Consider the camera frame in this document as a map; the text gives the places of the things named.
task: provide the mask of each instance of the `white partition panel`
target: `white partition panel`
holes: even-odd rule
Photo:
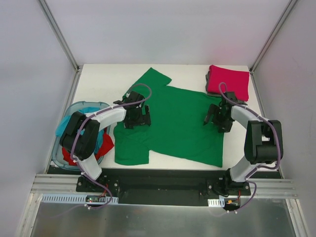
[[[266,115],[282,123],[282,170],[295,181],[308,226],[316,213],[316,1],[302,0],[255,71]]]
[[[37,1],[1,1],[0,32],[0,236],[12,237],[74,70]]]
[[[47,0],[79,64],[251,66],[288,0]]]

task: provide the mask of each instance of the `table surface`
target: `table surface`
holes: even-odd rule
[[[209,65],[131,65],[131,64],[85,64],[79,79],[74,102],[94,101],[111,104],[120,100],[122,95],[135,83],[150,67],[172,79],[170,86],[205,92],[205,74]],[[237,71],[249,71],[247,66],[219,66]],[[258,100],[249,78],[248,105],[256,112],[260,112]],[[110,136],[114,139],[111,125]],[[226,170],[234,166],[243,157],[243,146],[246,130],[234,122],[229,133],[224,135],[223,167],[207,165],[183,158],[171,157],[150,151],[149,163],[125,166],[114,162],[114,149],[109,151],[100,166],[102,168],[147,168],[147,169],[182,169],[182,170]]]

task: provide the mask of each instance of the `green cloth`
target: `green cloth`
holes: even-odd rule
[[[114,129],[115,162],[123,165],[147,164],[149,150],[173,157],[223,165],[223,133],[212,123],[203,126],[210,104],[220,98],[205,93],[167,86],[171,79],[150,68],[135,84],[148,85],[153,93],[149,105],[152,125]],[[138,86],[134,91],[147,97],[149,91]]]

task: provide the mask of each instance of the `purple cable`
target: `purple cable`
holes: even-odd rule
[[[277,137],[277,131],[276,129],[273,127],[273,125],[267,121],[265,118],[261,117],[260,115],[258,115],[256,112],[254,112],[252,109],[246,107],[246,106],[243,106],[243,105],[240,105],[232,100],[230,100],[229,98],[227,98],[226,95],[224,95],[222,89],[221,89],[221,85],[224,85],[225,86],[225,92],[227,92],[227,85],[226,83],[224,82],[221,82],[219,85],[218,85],[218,89],[219,89],[219,92],[221,93],[221,95],[225,98],[225,100],[228,101],[228,103],[230,103],[231,105],[235,105],[235,106],[238,106],[238,107],[241,107],[241,108],[244,108],[246,110],[248,110],[249,112],[251,112],[254,116],[256,116],[257,118],[261,119],[264,123],[266,123],[272,130],[272,133],[273,133],[273,136],[274,136],[274,139],[275,139],[275,142],[276,142],[276,149],[277,149],[277,160],[276,160],[276,165],[275,167],[268,167],[266,165],[259,165],[257,166],[256,168],[254,168],[252,171],[250,171],[246,176],[245,176],[245,180],[247,180],[248,178],[250,178],[256,171],[258,168],[266,168],[266,169],[270,169],[270,170],[276,170],[279,168],[280,166],[280,162],[281,162],[281,150],[280,150],[280,144],[279,144],[279,141],[278,141],[278,137]],[[248,180],[248,183],[250,184],[253,184],[255,186],[255,189],[253,191],[253,194],[252,196],[250,197],[250,199],[244,204],[242,205],[240,209],[244,208],[248,203],[250,203],[250,201],[254,198],[256,192],[257,192],[257,184],[253,181],[249,181]]]
[[[116,106],[113,106],[113,107],[107,107],[107,108],[105,108],[105,109],[103,109],[103,110],[100,110],[100,111],[97,112],[96,114],[90,115],[89,117],[87,117],[87,118],[83,121],[83,123],[81,124],[79,130],[77,131],[77,134],[76,134],[76,137],[75,137],[75,140],[74,140],[74,143],[73,143],[73,147],[71,148],[70,159],[72,159],[72,160],[74,160],[74,161],[78,161],[78,160],[75,160],[75,159],[74,159],[75,147],[76,147],[76,144],[77,144],[77,141],[78,141],[78,139],[79,139],[79,136],[80,136],[81,131],[83,130],[85,124],[86,124],[91,118],[95,117],[96,115],[102,114],[102,113],[104,113],[104,112],[106,112],[106,111],[115,109],[115,108],[123,107],[123,106],[126,106],[126,105],[135,105],[135,104],[143,103],[143,102],[145,102],[146,100],[148,100],[148,99],[151,97],[151,95],[152,95],[152,90],[150,89],[149,86],[147,86],[146,84],[143,84],[143,83],[139,83],[139,84],[133,85],[133,86],[127,91],[127,93],[129,93],[134,87],[137,87],[137,86],[140,86],[140,85],[147,87],[148,90],[149,90],[149,95],[148,95],[145,99],[140,100],[140,101],[136,101],[136,102],[131,102],[131,103],[126,103],[126,104],[116,105]],[[101,206],[99,206],[99,207],[91,207],[91,209],[100,209],[100,208],[106,206],[107,204],[109,204],[109,203],[112,201],[112,198],[113,198],[111,191],[110,191],[107,187],[105,187],[104,185],[98,183],[97,181],[95,181],[95,180],[93,180],[91,177],[89,177],[89,176],[84,172],[84,170],[83,170],[82,167],[79,165],[79,163],[77,163],[77,166],[79,167],[80,171],[81,171],[82,173],[84,173],[84,175],[85,175],[85,177],[86,177],[87,179],[89,179],[92,183],[94,183],[94,184],[100,186],[101,188],[103,188],[104,190],[106,190],[106,191],[109,193],[110,197],[111,197],[110,200],[107,201],[106,203],[104,203],[103,205],[101,205]]]

